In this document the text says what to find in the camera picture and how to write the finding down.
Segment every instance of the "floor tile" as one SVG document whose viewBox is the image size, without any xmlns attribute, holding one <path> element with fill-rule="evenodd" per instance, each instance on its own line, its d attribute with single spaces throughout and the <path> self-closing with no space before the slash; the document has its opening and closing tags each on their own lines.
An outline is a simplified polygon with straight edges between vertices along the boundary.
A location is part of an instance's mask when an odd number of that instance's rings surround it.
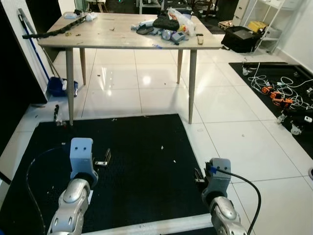
<svg viewBox="0 0 313 235">
<path fill-rule="evenodd" d="M 19 167 L 32 134 L 33 132 L 14 132 L 0 157 L 0 171 L 10 180 Z"/>
<path fill-rule="evenodd" d="M 86 48 L 85 49 L 85 63 L 86 65 L 92 65 L 94 62 L 94 57 L 96 55 L 97 49 L 93 48 Z M 79 48 L 73 49 L 73 57 L 74 57 L 74 64 L 80 64 L 80 52 Z M 57 58 L 55 58 L 53 64 L 55 65 L 66 65 L 66 56 L 65 56 L 65 50 L 60 51 L 57 55 Z"/>
<path fill-rule="evenodd" d="M 222 42 L 223 38 L 225 37 L 225 34 L 213 34 L 213 36 L 214 36 L 219 42 Z"/>
<path fill-rule="evenodd" d="M 233 86 L 246 86 L 246 83 L 243 81 L 243 79 L 228 63 L 216 63 L 216 65 Z"/>
<path fill-rule="evenodd" d="M 173 58 L 175 60 L 175 63 L 177 64 L 178 61 L 178 50 L 171 50 L 171 54 L 173 55 Z M 197 50 L 197 64 L 201 63 L 212 63 L 213 60 L 211 57 L 207 54 L 206 50 Z M 182 53 L 182 66 L 188 66 L 190 63 L 190 50 L 183 50 Z"/>
<path fill-rule="evenodd" d="M 89 89 L 138 89 L 136 65 L 94 64 Z"/>
<path fill-rule="evenodd" d="M 79 90 L 78 96 L 74 98 L 74 119 L 81 117 L 86 95 L 85 90 Z M 52 96 L 49 102 L 43 104 L 41 108 L 29 106 L 17 127 L 17 131 L 34 131 L 39 122 L 53 121 L 56 104 L 60 106 L 59 115 L 63 120 L 68 120 L 67 97 Z"/>
<path fill-rule="evenodd" d="M 134 50 L 136 64 L 175 64 L 169 50 Z"/>
<path fill-rule="evenodd" d="M 171 64 L 136 64 L 139 88 L 185 87 L 184 80 L 177 84 L 177 67 Z"/>
<path fill-rule="evenodd" d="M 189 87 L 189 67 L 181 68 L 181 76 Z M 196 87 L 231 86 L 221 70 L 214 64 L 197 64 Z"/>
<path fill-rule="evenodd" d="M 299 171 L 260 121 L 205 125 L 221 158 L 231 171 L 250 181 L 300 176 Z M 241 180 L 232 177 L 232 182 Z"/>
<path fill-rule="evenodd" d="M 190 144 L 198 160 L 202 174 L 205 175 L 205 163 L 212 158 L 219 158 L 212 140 L 203 123 L 188 124 L 183 122 Z"/>
<path fill-rule="evenodd" d="M 233 87 L 200 87 L 195 104 L 203 122 L 258 120 Z"/>
<path fill-rule="evenodd" d="M 132 49 L 97 49 L 95 64 L 135 64 Z"/>
<path fill-rule="evenodd" d="M 54 65 L 57 69 L 61 78 L 67 78 L 67 67 L 65 64 L 62 65 Z M 92 65 L 86 64 L 86 85 L 83 82 L 83 74 L 82 74 L 82 67 L 80 64 L 74 65 L 74 81 L 78 82 L 78 89 L 79 90 L 86 90 L 88 89 L 88 84 L 90 81 Z"/>
<path fill-rule="evenodd" d="M 248 86 L 235 86 L 239 95 L 246 101 L 259 120 L 276 120 L 275 115 L 259 99 L 259 97 Z"/>
<path fill-rule="evenodd" d="M 300 173 L 302 175 L 308 175 L 309 168 L 313 167 L 313 160 L 293 138 L 292 134 L 283 125 L 277 123 L 277 121 L 262 121 L 262 123 L 276 139 Z"/>
<path fill-rule="evenodd" d="M 247 62 L 284 62 L 284 60 L 277 55 L 264 54 L 259 50 L 253 53 L 242 53 L 241 55 L 247 59 Z"/>
<path fill-rule="evenodd" d="M 308 182 L 309 186 L 313 190 L 313 180 L 309 176 L 304 176 L 304 179 L 305 179 L 306 182 Z"/>
<path fill-rule="evenodd" d="M 257 208 L 257 194 L 247 183 L 233 184 L 249 218 Z M 254 226 L 257 235 L 313 234 L 313 193 L 302 177 L 255 182 L 262 197 Z"/>
<path fill-rule="evenodd" d="M 236 212 L 238 212 L 240 216 L 241 224 L 246 229 L 246 232 L 247 232 L 250 227 L 250 222 L 249 222 L 248 217 L 246 216 L 246 212 L 239 200 L 239 197 L 235 191 L 233 184 L 229 184 L 226 192 L 227 192 L 227 198 L 231 200 L 231 202 L 233 203 L 233 206 Z"/>
<path fill-rule="evenodd" d="M 0 180 L 0 210 L 1 210 L 2 204 L 4 202 L 4 199 L 8 190 L 9 190 L 9 185 L 6 182 Z"/>
<path fill-rule="evenodd" d="M 85 90 L 78 90 L 78 95 L 74 98 L 74 119 L 82 116 L 86 95 L 87 92 Z M 69 120 L 67 97 L 51 97 L 47 106 L 54 110 L 56 104 L 60 106 L 59 112 L 62 112 L 62 119 Z"/>
<path fill-rule="evenodd" d="M 245 59 L 244 57 L 239 54 L 235 53 L 231 50 L 207 50 L 206 53 L 214 62 L 243 62 Z"/>
<path fill-rule="evenodd" d="M 178 113 L 188 122 L 189 95 L 186 88 L 140 89 L 142 113 L 145 115 Z M 196 107 L 193 109 L 192 123 L 201 123 Z"/>
<path fill-rule="evenodd" d="M 141 114 L 139 90 L 89 90 L 83 118 L 127 117 Z"/>
</svg>

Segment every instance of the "black suitcase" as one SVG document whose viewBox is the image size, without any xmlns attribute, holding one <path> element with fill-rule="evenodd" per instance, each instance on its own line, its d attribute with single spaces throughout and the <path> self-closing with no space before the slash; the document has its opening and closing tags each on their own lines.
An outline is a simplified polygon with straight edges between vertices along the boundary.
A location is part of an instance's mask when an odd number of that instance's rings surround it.
<svg viewBox="0 0 313 235">
<path fill-rule="evenodd" d="M 226 29 L 222 44 L 237 53 L 252 52 L 260 43 L 262 35 L 242 26 Z"/>
</svg>

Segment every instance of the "silver robot arm segment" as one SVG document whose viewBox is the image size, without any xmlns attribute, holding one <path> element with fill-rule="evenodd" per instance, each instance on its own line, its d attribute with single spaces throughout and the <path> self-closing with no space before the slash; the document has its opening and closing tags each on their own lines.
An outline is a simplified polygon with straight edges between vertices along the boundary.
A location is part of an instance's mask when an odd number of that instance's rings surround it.
<svg viewBox="0 0 313 235">
<path fill-rule="evenodd" d="M 72 180 L 59 198 L 59 208 L 51 221 L 48 234 L 80 235 L 89 193 L 90 187 L 86 180 Z"/>
<path fill-rule="evenodd" d="M 247 235 L 240 216 L 227 198 L 230 175 L 212 172 L 211 167 L 230 172 L 230 160 L 212 158 L 205 165 L 205 177 L 195 169 L 195 182 L 201 192 L 203 203 L 211 213 L 211 222 L 219 235 Z"/>
<path fill-rule="evenodd" d="M 98 175 L 92 164 L 92 143 L 90 138 L 73 138 L 71 141 L 71 181 L 59 198 L 59 208 L 51 221 L 48 235 L 82 233 L 90 187 L 98 182 Z"/>
</svg>

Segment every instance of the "orange tool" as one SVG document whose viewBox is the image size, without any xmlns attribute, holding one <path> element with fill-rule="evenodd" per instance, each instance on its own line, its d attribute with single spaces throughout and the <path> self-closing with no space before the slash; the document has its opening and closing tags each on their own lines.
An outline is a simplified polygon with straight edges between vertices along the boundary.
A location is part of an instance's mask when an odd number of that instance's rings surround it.
<svg viewBox="0 0 313 235">
<path fill-rule="evenodd" d="M 291 105 L 292 105 L 292 100 L 291 99 L 277 99 L 277 98 L 274 98 L 272 99 L 273 103 L 277 106 L 280 106 L 282 107 L 283 109 L 287 109 L 289 108 Z"/>
<path fill-rule="evenodd" d="M 263 94 L 271 94 L 271 92 L 274 91 L 274 88 L 272 86 L 263 87 L 261 89 Z"/>
<path fill-rule="evenodd" d="M 271 92 L 270 93 L 270 98 L 271 99 L 281 99 L 282 95 L 280 94 L 280 92 Z"/>
</svg>

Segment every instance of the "yellow box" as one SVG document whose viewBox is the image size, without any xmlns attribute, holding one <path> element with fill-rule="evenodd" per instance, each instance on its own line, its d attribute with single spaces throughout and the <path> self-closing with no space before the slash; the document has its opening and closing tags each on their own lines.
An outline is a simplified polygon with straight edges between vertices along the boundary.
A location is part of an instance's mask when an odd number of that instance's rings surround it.
<svg viewBox="0 0 313 235">
<path fill-rule="evenodd" d="M 258 32 L 260 28 L 265 28 L 267 27 L 267 23 L 263 23 L 260 21 L 251 21 L 248 25 L 248 28 L 251 29 L 253 32 Z"/>
</svg>

